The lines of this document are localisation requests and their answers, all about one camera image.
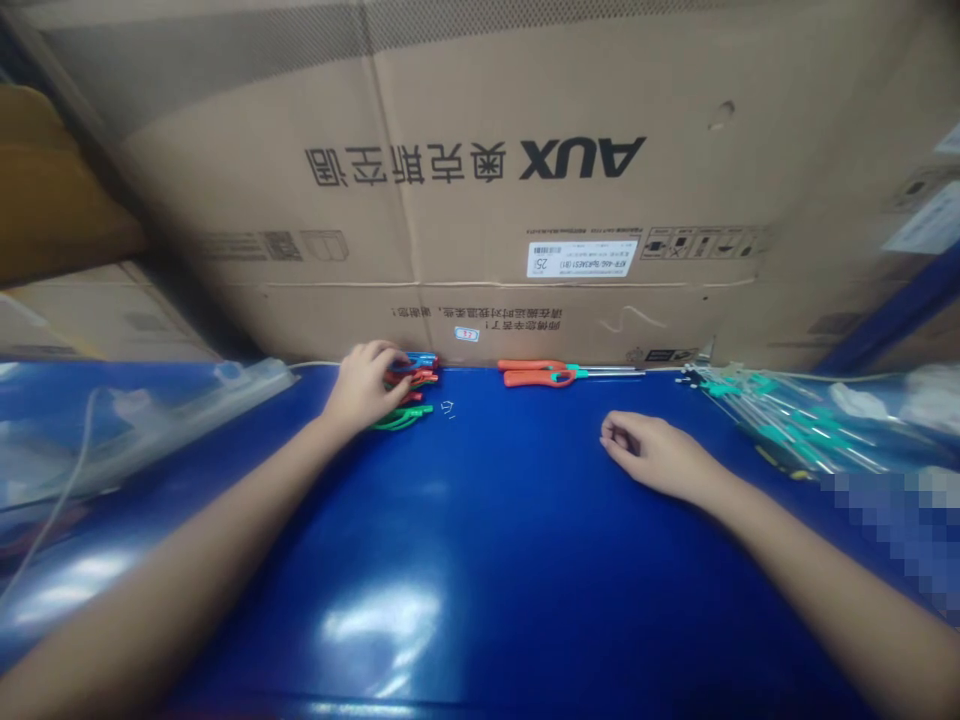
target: white sticker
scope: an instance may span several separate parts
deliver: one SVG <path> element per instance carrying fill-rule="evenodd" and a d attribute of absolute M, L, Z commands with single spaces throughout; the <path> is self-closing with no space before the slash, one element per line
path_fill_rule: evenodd
<path fill-rule="evenodd" d="M 453 336 L 457 340 L 466 340 L 467 342 L 480 342 L 480 331 L 470 328 L 455 328 Z"/>
<path fill-rule="evenodd" d="M 933 150 L 950 155 L 960 155 L 960 123 L 947 133 L 947 136 Z"/>
<path fill-rule="evenodd" d="M 527 277 L 626 277 L 636 240 L 530 243 Z"/>
<path fill-rule="evenodd" d="M 890 238 L 884 250 L 939 255 L 960 236 L 960 181 L 937 193 Z"/>

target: left hand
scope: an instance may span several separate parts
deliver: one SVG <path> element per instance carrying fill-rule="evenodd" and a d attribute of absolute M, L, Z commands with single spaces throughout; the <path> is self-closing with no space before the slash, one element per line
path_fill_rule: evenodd
<path fill-rule="evenodd" d="M 406 362 L 406 354 L 386 340 L 354 346 L 340 363 L 333 392 L 323 409 L 323 418 L 338 431 L 353 437 L 391 410 L 395 410 L 410 390 L 412 378 L 405 377 L 392 390 L 383 386 L 383 374 L 395 360 Z"/>

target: white cable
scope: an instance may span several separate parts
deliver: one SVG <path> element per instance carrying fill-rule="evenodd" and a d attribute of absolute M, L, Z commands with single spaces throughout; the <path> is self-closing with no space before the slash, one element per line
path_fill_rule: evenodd
<path fill-rule="evenodd" d="M 868 382 L 870 380 L 882 380 L 883 378 L 893 377 L 894 375 L 899 375 L 900 373 L 880 373 L 879 375 L 862 375 L 860 377 L 852 378 L 832 378 L 826 377 L 824 375 L 805 375 L 803 373 L 783 373 L 778 370 L 769 371 L 773 375 L 786 375 L 787 377 L 795 377 L 800 380 L 820 380 L 821 382 Z"/>
<path fill-rule="evenodd" d="M 311 365 L 339 365 L 340 363 L 331 362 L 329 360 L 310 360 L 309 362 L 303 363 L 294 363 L 293 365 L 287 365 L 287 370 L 293 370 L 298 367 L 309 367 Z"/>
<path fill-rule="evenodd" d="M 87 453 L 90 450 L 90 436 L 93 430 L 93 408 L 97 399 L 97 395 L 101 390 L 103 390 L 103 388 L 94 388 L 90 391 L 90 395 L 87 396 L 87 409 L 83 414 L 83 436 L 80 440 L 80 453 L 77 455 L 77 462 L 73 466 L 73 472 L 70 473 L 70 477 L 67 478 L 67 481 L 63 484 L 63 490 L 60 491 L 60 497 L 53 506 L 53 510 L 50 512 L 50 517 L 47 519 L 47 523 L 43 526 L 40 534 L 37 535 L 36 539 L 33 541 L 30 549 L 27 550 L 27 554 L 20 563 L 20 567 L 17 568 L 17 572 L 13 574 L 13 577 L 10 578 L 10 582 L 7 583 L 7 586 L 3 589 L 3 592 L 0 593 L 0 607 L 3 607 L 4 600 L 7 599 L 7 597 L 10 595 L 10 591 L 13 589 L 13 586 L 19 582 L 20 578 L 26 572 L 27 566 L 30 564 L 30 561 L 33 560 L 33 556 L 36 554 L 37 550 L 40 549 L 40 546 L 47 537 L 47 533 L 50 532 L 50 528 L 53 527 L 53 524 L 60 517 L 60 513 L 63 511 L 63 506 L 66 504 L 67 498 L 70 497 L 70 492 L 73 490 L 73 486 L 76 484 L 77 478 L 80 477 L 83 466 L 87 462 Z"/>

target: right hand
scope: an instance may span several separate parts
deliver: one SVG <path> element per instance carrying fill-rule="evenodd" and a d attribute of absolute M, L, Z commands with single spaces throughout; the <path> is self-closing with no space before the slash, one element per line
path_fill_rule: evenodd
<path fill-rule="evenodd" d="M 637 482 L 701 507 L 718 490 L 743 482 L 660 418 L 614 410 L 603 420 L 600 444 Z"/>

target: blue workbench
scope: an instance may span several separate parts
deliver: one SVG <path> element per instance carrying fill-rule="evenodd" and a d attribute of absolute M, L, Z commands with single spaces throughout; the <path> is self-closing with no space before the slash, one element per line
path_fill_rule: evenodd
<path fill-rule="evenodd" d="M 93 502 L 0 616 L 2 666 L 279 448 L 322 407 L 334 372 L 307 369 L 291 390 Z M 507 390 L 492 370 L 444 370 L 425 391 L 432 416 L 365 434 L 328 469 L 170 708 L 869 716 L 736 543 L 609 460 L 597 441 L 603 416 L 666 418 L 919 597 L 831 495 L 775 471 L 675 377 Z M 59 598 L 46 614 L 31 604 L 43 593 Z"/>

